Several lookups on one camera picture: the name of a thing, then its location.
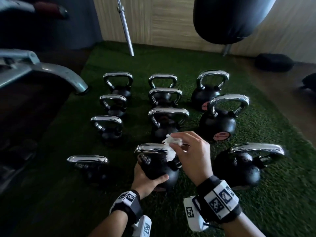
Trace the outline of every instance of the green grass mat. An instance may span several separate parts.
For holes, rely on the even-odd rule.
[[[269,166],[259,187],[240,191],[237,195],[244,212],[267,235],[314,236],[315,149],[251,84],[234,59],[215,53],[145,45],[134,45],[134,51],[135,57],[129,56],[124,43],[104,42],[95,47],[81,74],[92,87],[91,91],[85,96],[70,95],[45,133],[39,156],[25,170],[23,181],[0,197],[2,225],[13,223],[13,236],[87,236],[108,215],[116,197],[129,189],[136,163],[135,147],[151,142],[151,123],[147,118],[149,76],[172,73],[178,77],[176,87],[184,93],[179,107],[190,112],[183,130],[190,130],[197,126],[201,116],[187,104],[198,74],[208,69],[221,69],[231,75],[222,93],[247,95],[251,104],[239,116],[235,136],[229,142],[213,145],[212,155],[242,142],[286,146],[291,159]],[[110,71],[128,71],[134,77],[128,116],[123,120],[124,143],[118,148],[102,145],[89,122],[92,116],[105,114],[98,98],[109,93],[102,76]],[[80,172],[66,163],[67,157],[76,154],[108,157],[113,165],[125,171],[124,181],[106,191],[87,186]],[[212,230],[193,233],[188,228],[183,199],[195,193],[194,185],[182,172],[173,192],[153,193],[145,198],[142,206],[144,214],[152,219],[151,236],[223,235],[221,231]]]

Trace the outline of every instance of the forearm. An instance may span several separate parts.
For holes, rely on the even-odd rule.
[[[222,224],[226,237],[265,237],[265,235],[241,213],[234,221]]]
[[[113,211],[89,237],[121,237],[126,225],[127,214],[124,211]]]

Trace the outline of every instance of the punching bag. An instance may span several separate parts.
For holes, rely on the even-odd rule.
[[[232,44],[249,36],[275,0],[195,0],[193,23],[204,40]]]

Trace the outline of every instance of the white tissue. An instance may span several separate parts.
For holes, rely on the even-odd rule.
[[[168,151],[167,153],[167,161],[171,161],[176,157],[176,152],[169,146],[169,143],[175,143],[178,144],[179,146],[182,146],[182,139],[180,138],[173,138],[170,135],[167,135],[167,138],[165,140],[163,140],[163,142],[165,144],[165,148]]]

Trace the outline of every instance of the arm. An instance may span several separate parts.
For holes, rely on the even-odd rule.
[[[183,171],[196,186],[213,175],[210,144],[193,131],[173,133],[171,136],[181,138],[190,146],[185,152],[179,145],[170,143],[179,156]],[[231,222],[223,223],[222,227],[226,237],[264,237],[244,213]]]
[[[164,183],[168,179],[169,176],[167,174],[157,179],[148,179],[137,163],[134,169],[134,181],[131,190],[137,191],[140,199],[143,199],[147,197],[157,185]],[[126,228],[127,220],[127,214],[124,211],[113,211],[91,232],[89,237],[121,237]]]

